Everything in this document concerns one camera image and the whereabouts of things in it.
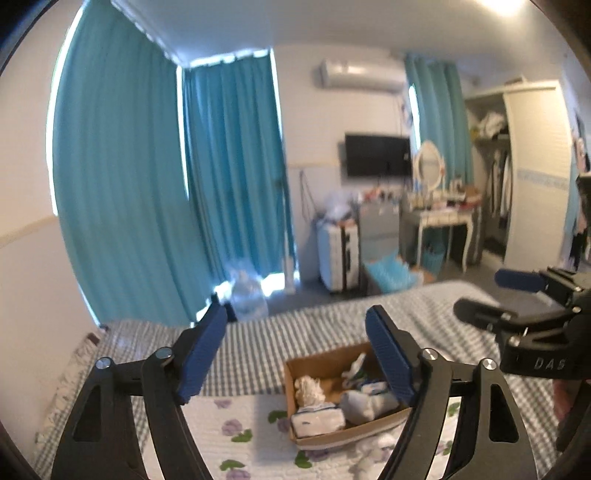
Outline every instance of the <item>white wardrobe door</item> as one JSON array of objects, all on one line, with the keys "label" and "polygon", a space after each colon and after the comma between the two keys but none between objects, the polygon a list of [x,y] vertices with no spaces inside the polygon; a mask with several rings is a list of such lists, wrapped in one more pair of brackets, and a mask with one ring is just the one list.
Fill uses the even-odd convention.
[{"label": "white wardrobe door", "polygon": [[556,265],[569,199],[570,132],[559,85],[505,94],[511,132],[513,197],[505,265]]}]

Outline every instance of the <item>white suitcase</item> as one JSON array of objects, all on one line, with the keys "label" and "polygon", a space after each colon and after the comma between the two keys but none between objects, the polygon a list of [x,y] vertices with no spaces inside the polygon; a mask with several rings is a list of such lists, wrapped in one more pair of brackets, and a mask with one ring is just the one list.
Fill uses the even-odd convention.
[{"label": "white suitcase", "polygon": [[331,292],[359,286],[359,228],[317,225],[320,277]]}]

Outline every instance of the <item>wardrobe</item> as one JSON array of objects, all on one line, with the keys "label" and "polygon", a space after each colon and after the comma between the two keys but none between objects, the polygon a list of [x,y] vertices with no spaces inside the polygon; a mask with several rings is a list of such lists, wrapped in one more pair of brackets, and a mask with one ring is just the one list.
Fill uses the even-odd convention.
[{"label": "wardrobe", "polygon": [[465,102],[471,129],[490,112],[508,124],[493,138],[472,133],[475,186],[484,192],[483,262],[516,270],[558,265],[572,145],[560,82],[503,86]]}]

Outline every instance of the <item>gingham fabric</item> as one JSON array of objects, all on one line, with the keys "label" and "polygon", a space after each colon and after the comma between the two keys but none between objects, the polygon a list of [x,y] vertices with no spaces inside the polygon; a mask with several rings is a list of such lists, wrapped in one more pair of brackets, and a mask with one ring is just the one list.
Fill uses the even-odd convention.
[{"label": "gingham fabric", "polygon": [[[285,360],[367,341],[365,312],[381,304],[396,325],[409,331],[421,347],[431,347],[446,358],[476,364],[482,358],[499,360],[492,335],[463,324],[453,314],[461,297],[495,303],[477,287],[464,282],[447,282],[400,294],[344,301],[228,326],[226,336],[207,375],[201,395],[277,394],[283,384]],[[171,345],[180,329],[136,321],[111,326],[93,361],[111,356],[116,362],[145,358],[158,347]],[[72,402],[82,387],[93,361],[70,386],[68,403],[51,414],[53,428],[38,441],[34,467],[49,477],[51,462]],[[538,474],[544,475],[556,461],[554,440],[557,423],[553,414],[551,382],[507,375],[507,381],[521,409],[530,436]],[[140,398],[133,399],[140,445],[148,436],[147,418]]]}]

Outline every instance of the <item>ceiling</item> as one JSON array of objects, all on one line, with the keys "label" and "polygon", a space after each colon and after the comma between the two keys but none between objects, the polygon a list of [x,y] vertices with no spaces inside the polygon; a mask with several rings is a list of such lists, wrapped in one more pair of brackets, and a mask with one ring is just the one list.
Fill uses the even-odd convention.
[{"label": "ceiling", "polygon": [[[540,64],[560,71],[571,55],[560,34],[528,0],[513,0],[524,4],[511,17],[477,0],[114,1],[185,66],[221,53],[289,43],[412,51],[454,60],[473,77],[526,73]],[[581,74],[574,63],[573,74]],[[586,76],[574,83],[591,93]]]}]

